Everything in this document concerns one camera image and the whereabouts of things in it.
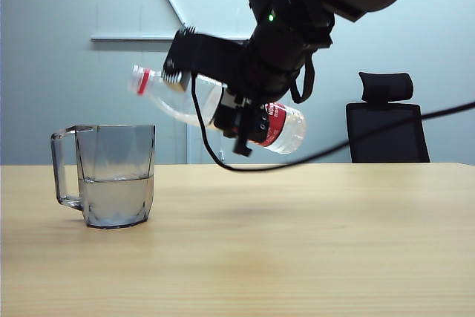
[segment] red label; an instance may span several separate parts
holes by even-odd
[[[277,140],[282,132],[285,123],[285,106],[280,103],[266,104],[266,111],[269,115],[269,131],[266,140],[259,144],[261,146],[269,146]]]
[[[149,76],[150,76],[150,69],[146,68],[145,70],[143,70],[142,82],[140,83],[139,90],[137,91],[137,94],[139,94],[140,96],[142,96],[143,92],[145,92],[145,87],[147,86]]]

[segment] plastic water bottle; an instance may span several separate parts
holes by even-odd
[[[226,85],[221,82],[206,76],[197,76],[197,99],[207,128],[216,129],[213,125],[214,113],[225,88]],[[173,118],[200,126],[191,96],[191,84],[183,91],[174,91],[159,71],[135,65],[129,89],[149,98]],[[305,137],[307,123],[304,115],[297,109],[277,102],[267,103],[265,108],[269,116],[267,138],[262,143],[255,144],[279,154],[294,152]]]

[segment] black cable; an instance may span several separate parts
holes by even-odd
[[[201,128],[201,135],[203,136],[203,142],[205,145],[206,150],[208,151],[209,155],[213,159],[213,161],[216,162],[220,167],[223,169],[229,170],[229,171],[235,171],[235,172],[263,172],[263,171],[274,171],[274,170],[279,170],[279,169],[285,169],[287,167],[292,167],[296,165],[300,165],[302,163],[308,163],[309,161],[312,160],[317,160],[321,159],[322,157],[325,157],[327,155],[333,154],[334,152],[337,152],[339,150],[342,150],[343,148],[346,148],[347,146],[350,145],[349,140],[345,140],[339,144],[336,144],[334,146],[331,146],[327,148],[326,150],[317,152],[315,154],[312,154],[307,157],[303,157],[300,160],[292,161],[291,163],[284,163],[282,165],[277,165],[277,166],[267,166],[267,167],[260,167],[256,169],[240,169],[237,167],[232,167],[229,165],[226,165],[225,163],[221,162],[220,159],[216,156],[216,154],[213,152],[211,146],[209,145],[208,142],[208,137],[206,136],[206,127],[204,125],[203,117],[201,116],[201,110],[200,110],[200,105],[198,104],[198,99],[196,97],[196,75],[194,74],[191,77],[191,96],[193,97],[193,103],[194,103],[194,108],[196,109],[196,113],[198,116],[198,121],[200,122],[200,128]],[[444,117],[447,115],[455,114],[455,113],[460,113],[462,111],[468,111],[471,109],[475,108],[475,102],[469,102],[463,105],[458,105],[452,108],[447,108],[447,109],[442,109],[441,111],[433,111],[431,113],[423,114],[421,115],[421,120],[429,120],[433,118],[439,118],[439,117]],[[401,125],[408,124],[409,122],[414,121],[414,118],[408,118],[404,120],[399,120],[397,122],[393,122],[391,124],[382,126],[381,128],[368,131],[366,134],[360,135],[355,138],[355,141],[358,140],[364,140],[368,137],[372,137],[373,135],[377,135],[382,133],[383,131],[392,129],[392,128],[397,128]]]

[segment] office chair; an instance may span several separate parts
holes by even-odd
[[[421,108],[414,104],[390,103],[410,99],[413,83],[407,73],[360,72],[364,103],[347,104],[347,130],[353,163],[428,163],[421,121]],[[362,134],[393,122],[414,120],[363,140]]]

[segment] water in pitcher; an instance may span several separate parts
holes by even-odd
[[[83,215],[89,226],[129,226],[147,220],[154,177],[97,181],[79,180]]]

